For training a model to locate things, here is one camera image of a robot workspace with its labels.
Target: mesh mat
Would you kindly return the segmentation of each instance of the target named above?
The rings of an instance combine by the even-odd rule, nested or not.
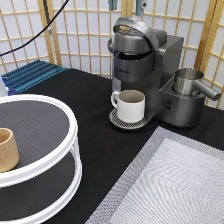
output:
[[[109,223],[110,218],[165,138],[224,160],[224,153],[222,151],[158,127],[96,211],[87,220],[87,224]]]
[[[0,188],[0,222],[25,218],[47,208],[65,193],[74,174],[74,158],[68,153],[37,177]]]
[[[223,160],[165,139],[109,223],[222,223],[223,173]]]
[[[20,160],[14,169],[29,165],[58,147],[69,131],[69,120],[60,108],[40,101],[0,104],[0,128],[13,131]]]

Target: coffee machine drip tray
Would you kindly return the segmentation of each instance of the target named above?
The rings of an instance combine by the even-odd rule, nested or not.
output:
[[[117,117],[117,109],[116,108],[111,110],[111,112],[109,114],[110,122],[115,127],[119,128],[119,129],[121,129],[123,131],[137,131],[137,130],[143,128],[145,125],[147,125],[152,118],[153,117],[151,115],[145,114],[144,118],[142,120],[140,120],[139,122],[136,122],[136,123],[126,123],[126,122],[121,121],[120,119],[118,119],[118,117]]]

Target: power cord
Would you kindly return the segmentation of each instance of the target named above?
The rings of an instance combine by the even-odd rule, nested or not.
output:
[[[27,46],[29,43],[31,43],[32,41],[34,41],[37,37],[39,37],[50,25],[51,23],[54,22],[54,20],[56,19],[56,17],[61,13],[61,11],[64,9],[64,7],[67,5],[67,3],[69,2],[69,0],[66,0],[65,3],[62,5],[62,7],[59,9],[59,11],[56,13],[56,15],[52,18],[52,20],[47,24],[47,26],[41,30],[36,36],[34,36],[32,39],[30,39],[28,42],[26,42],[25,44],[23,44],[22,46],[20,47],[17,47],[15,49],[12,49],[11,51],[7,51],[3,54],[0,54],[0,57],[6,55],[6,54],[9,54],[9,53],[12,53],[14,51],[17,51],[17,50],[20,50],[21,48],[24,48],[25,46]]]

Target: black countertop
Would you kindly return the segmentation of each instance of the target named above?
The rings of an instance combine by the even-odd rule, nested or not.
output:
[[[47,224],[85,223],[158,126],[224,150],[224,111],[206,106],[194,128],[178,129],[153,120],[135,133],[115,129],[108,119],[111,85],[109,79],[70,69],[23,92],[63,101],[78,121],[81,184],[69,204]]]

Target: white mug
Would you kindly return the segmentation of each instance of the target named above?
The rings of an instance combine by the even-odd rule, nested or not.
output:
[[[137,90],[113,92],[111,103],[117,108],[117,117],[126,123],[135,123],[144,118],[145,95]]]

